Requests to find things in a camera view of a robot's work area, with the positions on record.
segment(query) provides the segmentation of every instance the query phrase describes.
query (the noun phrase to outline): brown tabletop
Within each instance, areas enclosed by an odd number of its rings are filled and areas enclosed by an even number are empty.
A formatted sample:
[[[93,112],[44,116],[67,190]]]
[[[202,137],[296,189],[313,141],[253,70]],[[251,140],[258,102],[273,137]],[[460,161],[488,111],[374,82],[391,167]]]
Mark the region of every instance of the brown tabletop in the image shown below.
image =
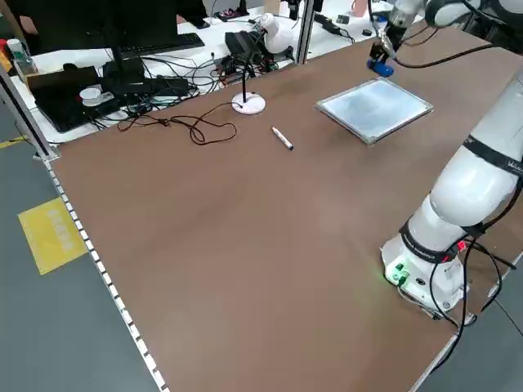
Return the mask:
[[[402,60],[435,60],[481,41],[453,29]],[[249,82],[256,116],[200,147],[181,126],[116,128],[60,147],[53,163],[170,390],[406,391],[451,337],[399,298],[379,248],[419,206],[446,161],[517,71],[501,49],[391,78],[435,106],[368,147],[314,109],[375,75],[371,42]],[[231,87],[157,112],[200,115]],[[270,131],[294,143],[289,152]],[[230,130],[202,127],[207,138]],[[521,249],[521,204],[487,235]],[[471,260],[475,289],[494,270]]]

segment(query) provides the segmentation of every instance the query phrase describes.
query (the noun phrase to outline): gray floor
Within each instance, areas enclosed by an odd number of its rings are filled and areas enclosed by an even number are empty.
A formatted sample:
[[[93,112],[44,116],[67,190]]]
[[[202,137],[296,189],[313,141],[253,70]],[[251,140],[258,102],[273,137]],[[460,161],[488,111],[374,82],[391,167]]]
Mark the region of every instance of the gray floor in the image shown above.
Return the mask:
[[[90,255],[38,273],[17,214],[57,193],[33,152],[0,149],[0,390],[157,392]]]
[[[504,281],[498,302],[523,328],[523,260]],[[466,329],[449,361],[419,392],[523,390],[523,336],[495,302]]]
[[[2,105],[0,118],[0,141],[18,136]],[[0,390],[157,391],[89,255],[38,274],[17,214],[57,194],[33,152],[26,143],[0,149]],[[520,268],[499,300],[523,327]],[[493,304],[466,332],[420,391],[521,390],[523,338],[502,310]]]

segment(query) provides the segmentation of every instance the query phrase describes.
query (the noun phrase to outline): yellow sign on floor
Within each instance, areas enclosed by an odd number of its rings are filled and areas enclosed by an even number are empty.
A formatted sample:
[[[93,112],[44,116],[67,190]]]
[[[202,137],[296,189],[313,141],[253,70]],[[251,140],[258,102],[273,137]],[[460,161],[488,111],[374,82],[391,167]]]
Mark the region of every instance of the yellow sign on floor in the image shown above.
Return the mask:
[[[6,147],[9,147],[10,145],[15,145],[16,143],[20,143],[21,141],[24,141],[23,136],[18,136],[15,139],[11,139],[8,141],[0,141],[0,149],[5,149]]]
[[[61,198],[18,214],[40,274],[46,274],[87,252]]]

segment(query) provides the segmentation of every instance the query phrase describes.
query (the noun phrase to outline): keyboard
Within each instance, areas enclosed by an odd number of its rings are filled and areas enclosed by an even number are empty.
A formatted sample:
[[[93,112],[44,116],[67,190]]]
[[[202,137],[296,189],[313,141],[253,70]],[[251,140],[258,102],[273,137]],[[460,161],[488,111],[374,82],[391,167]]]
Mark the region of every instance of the keyboard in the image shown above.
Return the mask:
[[[122,47],[122,58],[154,55],[165,51],[182,51],[193,47],[204,47],[205,44],[197,33],[178,34],[172,42],[162,45],[145,45],[139,47]]]

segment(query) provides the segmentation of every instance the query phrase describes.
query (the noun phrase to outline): lamp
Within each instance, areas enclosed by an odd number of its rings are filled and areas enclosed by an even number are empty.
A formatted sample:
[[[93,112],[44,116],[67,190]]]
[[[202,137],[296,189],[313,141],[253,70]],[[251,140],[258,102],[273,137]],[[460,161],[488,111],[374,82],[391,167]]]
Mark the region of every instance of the lamp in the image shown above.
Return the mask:
[[[265,48],[269,53],[278,54],[287,48],[293,42],[293,31],[282,24],[272,14],[265,14],[260,20],[260,27],[263,31]],[[248,55],[248,61],[251,60],[252,52]],[[265,107],[266,102],[262,96],[255,92],[247,92],[247,69],[245,65],[244,75],[242,78],[242,92],[232,99],[232,107],[242,114],[258,114]]]

